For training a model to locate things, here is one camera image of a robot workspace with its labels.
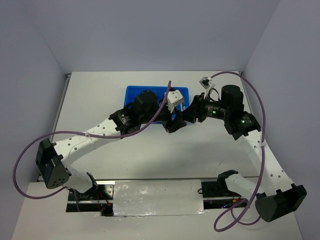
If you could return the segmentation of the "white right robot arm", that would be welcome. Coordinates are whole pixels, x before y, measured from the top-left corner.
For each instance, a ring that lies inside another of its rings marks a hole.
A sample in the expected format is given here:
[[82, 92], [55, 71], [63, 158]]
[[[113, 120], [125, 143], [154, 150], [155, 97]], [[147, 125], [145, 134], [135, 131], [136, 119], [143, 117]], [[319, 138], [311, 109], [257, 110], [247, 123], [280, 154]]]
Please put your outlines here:
[[236, 170], [223, 172], [218, 175], [218, 192], [223, 196], [232, 192], [241, 195], [268, 223], [295, 212], [307, 191], [285, 173], [264, 141], [265, 129], [245, 111], [241, 89], [236, 85], [225, 85], [218, 100], [212, 100], [210, 92], [208, 89], [195, 95], [183, 111], [183, 119], [193, 124], [207, 118], [223, 120], [227, 133], [244, 149], [259, 174], [257, 182], [252, 182]]

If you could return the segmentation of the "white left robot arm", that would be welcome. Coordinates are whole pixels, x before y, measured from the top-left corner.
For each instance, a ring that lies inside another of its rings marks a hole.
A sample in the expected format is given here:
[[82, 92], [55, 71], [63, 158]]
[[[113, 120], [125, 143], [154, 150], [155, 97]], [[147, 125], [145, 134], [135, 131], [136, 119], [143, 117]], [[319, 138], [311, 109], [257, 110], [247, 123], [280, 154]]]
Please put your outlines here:
[[36, 165], [47, 189], [67, 187], [86, 199], [97, 196], [98, 185], [93, 175], [81, 172], [72, 164], [86, 154], [114, 141], [135, 134], [142, 125], [160, 122], [168, 133], [185, 127], [177, 106], [185, 101], [177, 89], [170, 90], [159, 100], [157, 95], [144, 90], [124, 108], [117, 110], [100, 124], [65, 140], [39, 143]]

